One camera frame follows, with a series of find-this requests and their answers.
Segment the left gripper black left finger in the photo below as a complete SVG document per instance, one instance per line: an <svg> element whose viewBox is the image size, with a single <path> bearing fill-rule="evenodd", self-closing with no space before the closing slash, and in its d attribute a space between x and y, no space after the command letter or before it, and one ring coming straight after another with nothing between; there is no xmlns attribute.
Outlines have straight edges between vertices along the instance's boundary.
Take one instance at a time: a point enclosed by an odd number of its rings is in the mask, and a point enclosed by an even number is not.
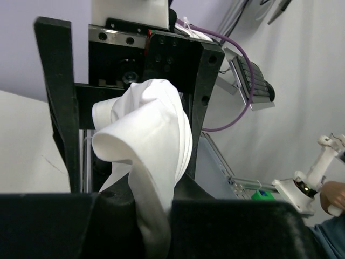
<svg viewBox="0 0 345 259"><path fill-rule="evenodd" d="M127 177L99 194L2 195L1 258L144 258Z"/></svg>

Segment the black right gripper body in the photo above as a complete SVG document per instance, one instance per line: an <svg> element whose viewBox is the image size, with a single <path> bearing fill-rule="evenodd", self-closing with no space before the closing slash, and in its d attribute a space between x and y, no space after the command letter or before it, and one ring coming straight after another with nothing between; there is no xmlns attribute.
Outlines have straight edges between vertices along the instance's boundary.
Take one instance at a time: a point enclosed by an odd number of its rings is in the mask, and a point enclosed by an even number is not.
<svg viewBox="0 0 345 259"><path fill-rule="evenodd" d="M93 129L92 105L119 97L131 83L167 79L190 99L201 45L182 31L107 18L88 26L88 85L77 87L79 128Z"/></svg>

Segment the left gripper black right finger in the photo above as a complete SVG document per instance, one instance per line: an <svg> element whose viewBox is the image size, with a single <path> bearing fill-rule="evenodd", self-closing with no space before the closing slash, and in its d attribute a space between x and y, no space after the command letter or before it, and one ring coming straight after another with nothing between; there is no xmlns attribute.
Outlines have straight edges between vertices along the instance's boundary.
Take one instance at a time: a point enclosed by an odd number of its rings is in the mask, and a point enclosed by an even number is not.
<svg viewBox="0 0 345 259"><path fill-rule="evenodd" d="M292 205L219 200L190 176L175 187L169 258L323 258Z"/></svg>

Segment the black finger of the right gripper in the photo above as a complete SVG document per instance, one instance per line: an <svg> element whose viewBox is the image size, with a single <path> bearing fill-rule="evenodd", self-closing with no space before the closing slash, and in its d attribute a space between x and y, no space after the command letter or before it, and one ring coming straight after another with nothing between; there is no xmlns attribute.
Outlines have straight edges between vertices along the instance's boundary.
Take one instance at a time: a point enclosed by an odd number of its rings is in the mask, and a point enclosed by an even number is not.
<svg viewBox="0 0 345 259"><path fill-rule="evenodd" d="M79 193L79 110L74 85L71 22L37 17L34 32L43 68L53 139L66 166L71 192Z"/></svg>
<svg viewBox="0 0 345 259"><path fill-rule="evenodd" d="M196 174L198 142L204 118L211 98L224 52L215 42L194 41L191 43L191 68L187 75L192 79L192 94L184 98L184 108L192 132L192 153L186 174L192 179Z"/></svg>

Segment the white bra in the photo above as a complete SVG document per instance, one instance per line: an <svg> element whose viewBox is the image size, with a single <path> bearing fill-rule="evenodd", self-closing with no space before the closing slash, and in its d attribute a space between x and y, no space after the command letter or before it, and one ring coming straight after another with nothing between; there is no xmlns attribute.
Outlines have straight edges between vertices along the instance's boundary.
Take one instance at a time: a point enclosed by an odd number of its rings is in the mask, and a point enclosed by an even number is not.
<svg viewBox="0 0 345 259"><path fill-rule="evenodd" d="M174 189L189 164L192 134L176 87L166 79L132 83L92 107L98 159L125 163L146 258L168 256Z"/></svg>

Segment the operator hand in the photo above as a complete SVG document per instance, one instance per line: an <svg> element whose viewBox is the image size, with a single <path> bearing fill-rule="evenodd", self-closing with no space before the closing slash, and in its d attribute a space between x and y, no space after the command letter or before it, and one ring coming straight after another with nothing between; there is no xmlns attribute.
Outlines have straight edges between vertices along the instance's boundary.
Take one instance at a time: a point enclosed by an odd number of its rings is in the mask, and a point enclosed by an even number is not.
<svg viewBox="0 0 345 259"><path fill-rule="evenodd" d="M328 207L333 205L344 211L344 183L336 181L326 182L320 192L320 204L322 209L328 212Z"/></svg>

